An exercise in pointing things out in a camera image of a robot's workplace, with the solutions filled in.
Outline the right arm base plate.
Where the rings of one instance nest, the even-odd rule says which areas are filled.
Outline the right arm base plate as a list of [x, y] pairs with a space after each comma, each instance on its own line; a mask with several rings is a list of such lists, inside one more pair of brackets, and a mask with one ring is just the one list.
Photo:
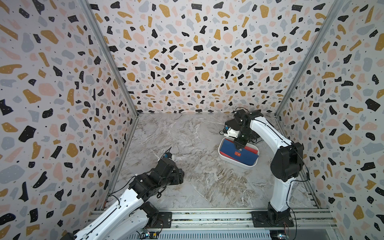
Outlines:
[[275, 212], [274, 210], [253, 211], [251, 219], [255, 228], [293, 227], [294, 221], [290, 210]]

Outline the red envelope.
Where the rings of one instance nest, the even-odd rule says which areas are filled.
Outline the red envelope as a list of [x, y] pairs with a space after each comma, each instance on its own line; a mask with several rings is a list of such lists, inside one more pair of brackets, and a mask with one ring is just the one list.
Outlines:
[[224, 141], [220, 148], [220, 153], [231, 159], [240, 160], [254, 160], [256, 159], [259, 151], [257, 149], [245, 147], [243, 149], [236, 149], [235, 144], [229, 141]]

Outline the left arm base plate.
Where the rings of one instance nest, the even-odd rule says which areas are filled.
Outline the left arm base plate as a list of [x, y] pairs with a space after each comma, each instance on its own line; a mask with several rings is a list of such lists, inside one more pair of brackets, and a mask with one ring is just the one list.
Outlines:
[[172, 212], [159, 212], [152, 217], [148, 217], [143, 210], [137, 210], [130, 215], [128, 223], [138, 229], [169, 229], [172, 225]]

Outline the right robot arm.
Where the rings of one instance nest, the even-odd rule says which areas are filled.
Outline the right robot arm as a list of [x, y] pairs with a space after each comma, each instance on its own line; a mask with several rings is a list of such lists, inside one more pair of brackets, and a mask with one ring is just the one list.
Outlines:
[[218, 153], [221, 160], [244, 169], [256, 166], [260, 150], [256, 140], [261, 139], [273, 151], [270, 164], [274, 176], [274, 189], [268, 208], [251, 213], [253, 224], [261, 227], [292, 227], [294, 225], [289, 206], [293, 184], [303, 169], [304, 147], [280, 134], [259, 110], [235, 110], [233, 119], [226, 121], [221, 131]]

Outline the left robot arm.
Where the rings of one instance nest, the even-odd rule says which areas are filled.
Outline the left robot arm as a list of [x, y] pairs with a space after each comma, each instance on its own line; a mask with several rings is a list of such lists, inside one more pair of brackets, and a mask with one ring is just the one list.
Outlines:
[[185, 173], [178, 168], [170, 150], [166, 150], [155, 168], [135, 175], [128, 182], [128, 188], [97, 219], [77, 233], [67, 233], [63, 240], [122, 240], [148, 226], [153, 227], [163, 220], [159, 210], [149, 202], [153, 196], [158, 199], [168, 186], [181, 185]]

